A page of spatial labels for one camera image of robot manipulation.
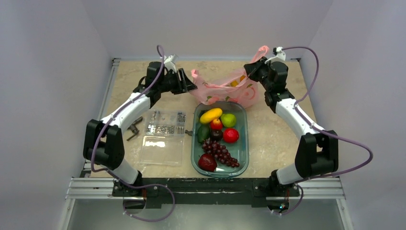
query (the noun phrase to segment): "green apple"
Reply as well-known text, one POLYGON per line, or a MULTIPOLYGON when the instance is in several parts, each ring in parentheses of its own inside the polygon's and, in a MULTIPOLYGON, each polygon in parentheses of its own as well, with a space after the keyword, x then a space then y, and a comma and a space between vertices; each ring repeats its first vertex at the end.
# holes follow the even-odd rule
POLYGON ((237 123, 237 118, 234 116, 234 114, 223 114, 220 117, 221 123, 227 128, 232 128, 236 125, 237 123))

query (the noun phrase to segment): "beige table surface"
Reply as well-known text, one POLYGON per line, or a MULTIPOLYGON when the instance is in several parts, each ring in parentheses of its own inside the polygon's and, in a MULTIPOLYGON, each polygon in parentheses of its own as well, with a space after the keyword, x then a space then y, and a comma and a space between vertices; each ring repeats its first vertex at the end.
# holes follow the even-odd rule
MULTIPOLYGON (((107 113, 110 114, 125 100, 138 85, 141 77, 146 75, 149 61, 122 61, 120 62, 117 77, 114 82, 107 113)), ((192 79, 191 70, 198 69, 207 81, 227 76, 237 68, 242 68, 243 61, 179 61, 177 68, 184 68, 189 79, 192 79)), ((287 88, 296 97, 301 98, 305 92, 302 72, 297 61, 286 62, 289 67, 287 88)), ((259 86, 259 93, 263 95, 264 88, 259 86)), ((163 93, 161 99, 153 109, 183 110, 187 113, 186 129, 193 127, 193 112, 198 102, 189 93, 173 95, 163 93)), ((314 119, 310 100, 307 98, 300 106, 314 119)), ((298 139, 288 125, 272 110, 266 106, 263 97, 259 102, 247 109, 248 138, 249 138, 249 165, 247 170, 239 177, 269 177, 275 169, 282 168, 294 162, 298 139)), ((146 165, 140 163, 140 152, 144 135, 144 121, 137 125, 140 133, 130 141, 125 141, 131 132, 124 133, 125 159, 136 169, 142 172, 143 177, 204 177, 196 172, 191 164, 192 137, 185 135, 181 166, 146 165)), ((92 173, 92 177, 110 177, 106 172, 92 173)))

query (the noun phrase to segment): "pink plastic bag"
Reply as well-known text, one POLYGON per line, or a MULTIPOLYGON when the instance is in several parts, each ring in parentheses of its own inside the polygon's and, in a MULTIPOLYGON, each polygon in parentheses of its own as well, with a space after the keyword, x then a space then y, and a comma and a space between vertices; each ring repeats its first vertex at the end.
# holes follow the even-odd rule
MULTIPOLYGON (((258 61, 266 55, 269 47, 262 46, 252 58, 250 63, 258 61)), ((247 78, 244 68, 232 71, 227 77, 216 80, 213 83, 206 82, 196 69, 192 70, 193 83, 197 89, 190 92, 199 102, 203 104, 213 104, 217 101, 237 102, 244 108, 255 104, 258 99, 258 84, 247 78), (230 86, 233 81, 239 82, 235 87, 230 86)))

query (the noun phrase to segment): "red apple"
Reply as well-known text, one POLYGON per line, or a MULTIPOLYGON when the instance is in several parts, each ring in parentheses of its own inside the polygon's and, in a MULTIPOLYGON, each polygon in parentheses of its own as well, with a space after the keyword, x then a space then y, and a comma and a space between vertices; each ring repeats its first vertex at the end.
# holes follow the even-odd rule
POLYGON ((215 162, 214 157, 208 153, 203 154, 197 164, 199 168, 209 172, 214 172, 217 168, 217 163, 215 162))
POLYGON ((220 119, 214 119, 210 122, 210 128, 221 130, 223 128, 223 123, 221 123, 220 119))
POLYGON ((227 143, 234 143, 239 137, 238 131, 233 128, 226 128, 223 132, 223 140, 227 143))

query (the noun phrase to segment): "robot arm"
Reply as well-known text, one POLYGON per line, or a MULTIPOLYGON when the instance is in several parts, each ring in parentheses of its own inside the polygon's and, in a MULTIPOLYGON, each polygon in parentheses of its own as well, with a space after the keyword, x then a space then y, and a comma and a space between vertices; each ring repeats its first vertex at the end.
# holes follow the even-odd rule
MULTIPOLYGON (((284 60, 281 47, 274 48, 273 52, 276 58, 284 60)), ((263 57, 255 63, 244 65, 244 69, 251 80, 262 84, 267 106, 289 125, 299 139, 294 163, 271 173, 270 187, 282 190, 304 178, 335 172, 338 169, 338 140, 312 129, 313 126, 325 130, 296 104, 294 96, 286 88, 288 67, 282 62, 270 62, 272 59, 263 57), (295 109, 302 112, 311 125, 295 109)))
POLYGON ((176 69, 174 63, 176 58, 176 55, 165 57, 166 74, 162 71, 149 92, 134 100, 152 83, 159 72, 161 62, 150 62, 147 75, 144 77, 145 84, 141 84, 142 81, 140 81, 130 97, 113 113, 100 121, 91 120, 88 122, 83 148, 84 158, 91 160, 96 138, 100 134, 102 127, 112 118, 112 122, 103 133, 103 137, 106 137, 105 141, 100 141, 97 146, 95 163, 108 168, 128 184, 142 184, 141 173, 131 167, 124 159, 123 133, 134 120, 139 118, 143 112, 149 110, 161 98, 163 92, 170 91, 173 94, 180 94, 197 89, 197 86, 186 77, 183 69, 176 69))

